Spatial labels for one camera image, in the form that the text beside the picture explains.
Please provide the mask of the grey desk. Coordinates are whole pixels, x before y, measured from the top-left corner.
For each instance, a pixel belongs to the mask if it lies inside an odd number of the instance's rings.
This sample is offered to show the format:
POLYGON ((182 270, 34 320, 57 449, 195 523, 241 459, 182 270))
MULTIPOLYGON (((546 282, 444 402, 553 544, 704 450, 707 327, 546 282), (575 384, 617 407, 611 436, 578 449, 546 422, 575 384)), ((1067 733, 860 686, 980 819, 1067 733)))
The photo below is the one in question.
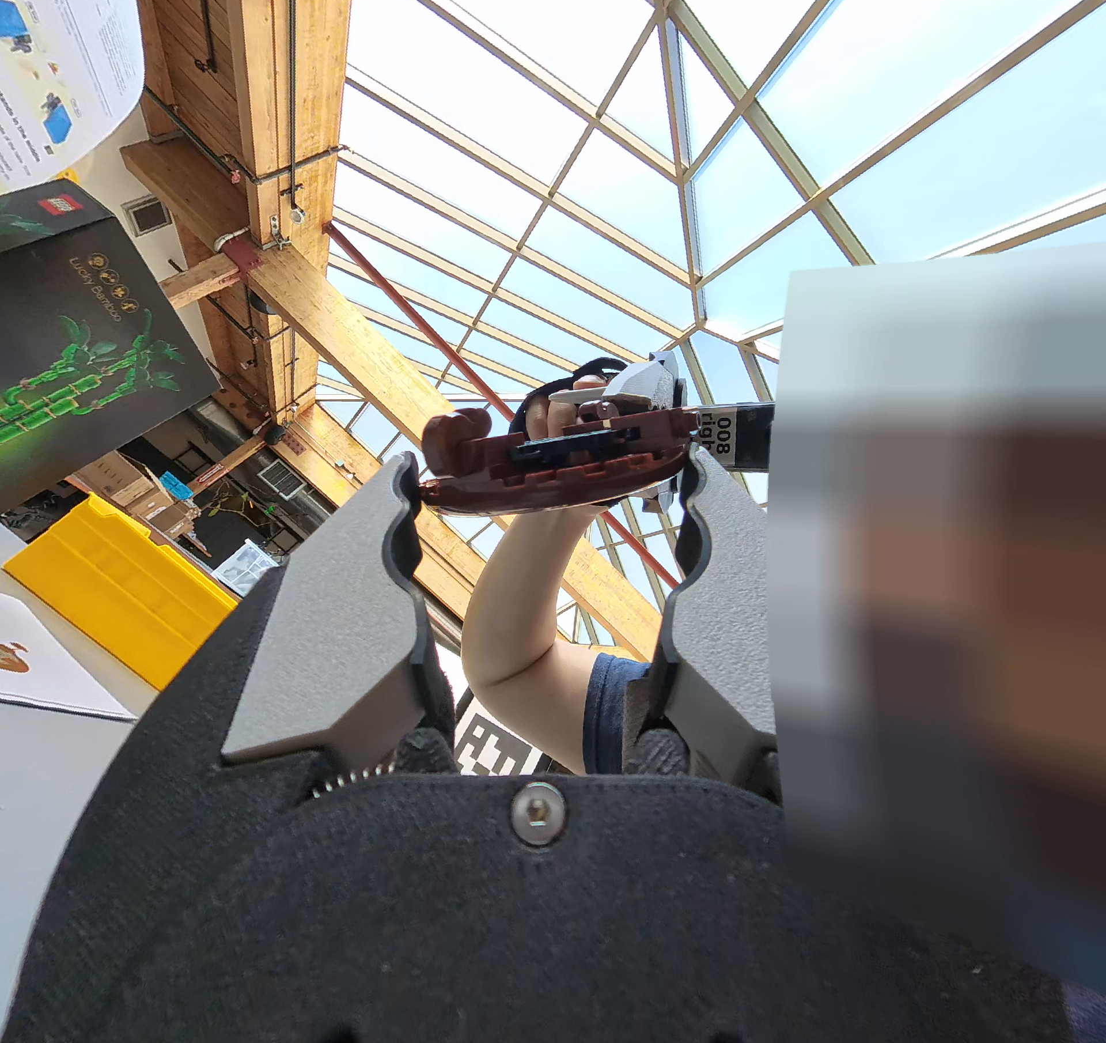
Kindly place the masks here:
MULTIPOLYGON (((69 654, 131 713, 155 689, 7 572, 1 590, 23 602, 69 654)), ((79 816, 134 721, 1 705, 1 1012, 48 884, 79 816)))

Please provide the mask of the black bamboo set box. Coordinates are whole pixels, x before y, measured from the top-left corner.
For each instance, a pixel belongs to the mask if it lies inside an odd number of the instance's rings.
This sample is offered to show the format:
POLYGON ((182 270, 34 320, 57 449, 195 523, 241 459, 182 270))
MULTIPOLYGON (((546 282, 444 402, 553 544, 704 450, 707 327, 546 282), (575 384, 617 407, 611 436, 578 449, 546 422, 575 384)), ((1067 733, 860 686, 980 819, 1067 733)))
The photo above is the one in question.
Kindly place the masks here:
POLYGON ((218 389, 113 213, 55 180, 1 198, 1 510, 218 389))

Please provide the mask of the person's right forearm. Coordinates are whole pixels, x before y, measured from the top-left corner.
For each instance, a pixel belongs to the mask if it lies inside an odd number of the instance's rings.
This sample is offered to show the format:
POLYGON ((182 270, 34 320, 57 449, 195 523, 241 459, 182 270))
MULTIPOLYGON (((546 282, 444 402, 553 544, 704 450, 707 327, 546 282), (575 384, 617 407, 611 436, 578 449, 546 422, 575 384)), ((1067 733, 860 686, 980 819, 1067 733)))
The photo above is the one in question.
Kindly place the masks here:
POLYGON ((585 771, 583 724, 595 656, 560 640, 560 582, 598 507, 517 517, 477 581, 461 659, 476 698, 501 724, 585 771))

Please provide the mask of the person's blue shirt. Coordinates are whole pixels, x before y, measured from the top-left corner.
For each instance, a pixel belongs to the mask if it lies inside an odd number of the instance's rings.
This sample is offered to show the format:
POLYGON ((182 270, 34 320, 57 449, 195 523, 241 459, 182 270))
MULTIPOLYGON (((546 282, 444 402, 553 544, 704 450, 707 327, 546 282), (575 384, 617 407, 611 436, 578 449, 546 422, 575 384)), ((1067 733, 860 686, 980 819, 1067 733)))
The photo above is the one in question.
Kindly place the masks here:
POLYGON ((627 687, 646 677, 650 665, 598 653, 589 672, 583 721, 585 774, 619 774, 624 761, 627 687))

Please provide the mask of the yellow plastic bin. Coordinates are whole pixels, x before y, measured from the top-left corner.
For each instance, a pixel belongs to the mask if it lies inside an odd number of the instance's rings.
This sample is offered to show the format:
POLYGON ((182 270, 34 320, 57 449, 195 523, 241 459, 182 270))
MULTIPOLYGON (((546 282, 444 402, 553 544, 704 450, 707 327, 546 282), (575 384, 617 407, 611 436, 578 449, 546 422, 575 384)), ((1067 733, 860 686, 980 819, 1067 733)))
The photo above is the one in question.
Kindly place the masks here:
POLYGON ((9 559, 6 572, 156 690, 238 599, 101 497, 9 559))

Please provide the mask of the white building booklet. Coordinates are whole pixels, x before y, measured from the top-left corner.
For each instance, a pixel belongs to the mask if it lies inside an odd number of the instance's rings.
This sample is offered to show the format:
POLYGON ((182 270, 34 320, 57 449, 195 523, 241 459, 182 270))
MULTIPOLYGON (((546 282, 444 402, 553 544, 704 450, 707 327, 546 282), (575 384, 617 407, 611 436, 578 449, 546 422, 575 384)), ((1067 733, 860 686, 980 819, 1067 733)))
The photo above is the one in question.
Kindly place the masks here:
POLYGON ((135 716, 69 654, 20 599, 1 595, 1 700, 132 722, 135 716))

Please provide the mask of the clear plastic container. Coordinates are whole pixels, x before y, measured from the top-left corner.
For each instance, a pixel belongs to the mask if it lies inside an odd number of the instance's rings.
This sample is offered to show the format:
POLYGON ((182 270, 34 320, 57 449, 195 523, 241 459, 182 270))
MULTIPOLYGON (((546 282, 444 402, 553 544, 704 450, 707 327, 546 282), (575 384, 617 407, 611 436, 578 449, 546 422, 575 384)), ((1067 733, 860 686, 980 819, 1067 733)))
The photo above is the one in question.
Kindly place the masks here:
POLYGON ((243 598, 270 569, 280 565, 280 561, 248 539, 242 546, 215 567, 211 575, 239 598, 243 598))

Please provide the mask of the person's right hand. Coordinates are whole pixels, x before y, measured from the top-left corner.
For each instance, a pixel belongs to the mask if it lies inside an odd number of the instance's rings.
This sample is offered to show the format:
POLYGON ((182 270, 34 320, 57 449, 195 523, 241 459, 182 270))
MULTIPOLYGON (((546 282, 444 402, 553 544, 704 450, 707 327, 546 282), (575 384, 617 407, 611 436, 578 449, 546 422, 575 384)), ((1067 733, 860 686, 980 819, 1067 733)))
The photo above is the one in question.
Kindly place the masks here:
POLYGON ((518 408, 522 428, 529 440, 560 437, 566 427, 577 424, 577 406, 572 401, 551 401, 551 395, 568 389, 605 387, 606 377, 599 372, 581 373, 576 378, 562 378, 549 383, 528 396, 518 408))

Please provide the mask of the black white marker tag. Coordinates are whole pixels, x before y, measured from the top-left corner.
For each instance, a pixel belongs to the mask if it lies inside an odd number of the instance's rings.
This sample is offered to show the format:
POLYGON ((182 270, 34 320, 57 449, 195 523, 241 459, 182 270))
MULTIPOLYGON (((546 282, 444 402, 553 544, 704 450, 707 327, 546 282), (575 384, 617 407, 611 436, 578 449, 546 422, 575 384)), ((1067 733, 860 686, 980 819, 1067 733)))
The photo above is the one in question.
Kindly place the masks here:
POLYGON ((530 775, 551 765, 551 757, 491 718, 470 688, 456 708, 453 758, 461 774, 530 775))

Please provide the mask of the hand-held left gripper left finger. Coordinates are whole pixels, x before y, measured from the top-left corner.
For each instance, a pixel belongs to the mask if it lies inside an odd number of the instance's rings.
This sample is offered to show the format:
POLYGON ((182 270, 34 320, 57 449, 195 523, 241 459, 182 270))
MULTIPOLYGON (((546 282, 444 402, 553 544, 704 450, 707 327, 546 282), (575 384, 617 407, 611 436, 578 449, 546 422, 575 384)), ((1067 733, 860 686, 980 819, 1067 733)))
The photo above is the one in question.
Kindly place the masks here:
POLYGON ((435 640, 413 575, 418 463, 394 456, 286 566, 222 754, 325 749, 374 769, 435 719, 435 640))

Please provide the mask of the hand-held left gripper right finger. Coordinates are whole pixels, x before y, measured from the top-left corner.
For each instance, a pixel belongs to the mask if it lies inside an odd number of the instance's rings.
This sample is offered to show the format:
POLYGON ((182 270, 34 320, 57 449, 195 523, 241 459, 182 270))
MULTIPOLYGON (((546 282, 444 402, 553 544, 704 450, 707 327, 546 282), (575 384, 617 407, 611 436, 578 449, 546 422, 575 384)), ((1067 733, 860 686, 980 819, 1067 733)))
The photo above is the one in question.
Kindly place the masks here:
POLYGON ((680 480, 684 582, 669 594, 648 678, 646 757, 664 771, 778 788, 766 647, 766 513, 705 448, 680 480))

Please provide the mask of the stack of cardboard boxes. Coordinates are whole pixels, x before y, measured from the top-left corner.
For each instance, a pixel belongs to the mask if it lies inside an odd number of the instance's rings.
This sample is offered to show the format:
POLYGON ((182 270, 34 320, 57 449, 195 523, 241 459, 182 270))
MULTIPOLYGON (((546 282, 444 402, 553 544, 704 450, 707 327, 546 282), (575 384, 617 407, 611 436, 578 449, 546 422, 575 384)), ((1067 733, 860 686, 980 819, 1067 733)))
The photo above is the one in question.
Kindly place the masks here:
POLYGON ((150 526, 164 541, 194 538, 200 515, 185 490, 173 491, 148 468, 118 451, 79 469, 76 479, 132 519, 150 526))

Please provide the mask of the brown brick model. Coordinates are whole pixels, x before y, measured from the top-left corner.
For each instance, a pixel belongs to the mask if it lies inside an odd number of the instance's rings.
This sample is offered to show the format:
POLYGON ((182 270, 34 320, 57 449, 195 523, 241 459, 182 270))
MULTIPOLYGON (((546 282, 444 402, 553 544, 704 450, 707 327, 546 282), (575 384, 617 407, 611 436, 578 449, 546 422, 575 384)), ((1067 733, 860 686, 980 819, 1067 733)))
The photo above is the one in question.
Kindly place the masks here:
POLYGON ((520 514, 617 501, 684 469, 698 413, 660 409, 574 426, 562 437, 489 436, 486 410, 437 415, 422 431, 435 479, 422 503, 456 514, 520 514))

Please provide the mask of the printed instruction sheet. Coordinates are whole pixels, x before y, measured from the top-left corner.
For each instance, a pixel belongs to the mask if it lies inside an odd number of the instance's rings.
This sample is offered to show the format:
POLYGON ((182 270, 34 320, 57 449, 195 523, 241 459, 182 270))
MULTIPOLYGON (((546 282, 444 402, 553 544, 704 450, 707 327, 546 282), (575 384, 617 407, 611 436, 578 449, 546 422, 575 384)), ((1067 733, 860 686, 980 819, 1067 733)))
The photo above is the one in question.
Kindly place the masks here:
POLYGON ((48 181, 96 148, 144 79, 136 0, 1 0, 1 191, 48 181))

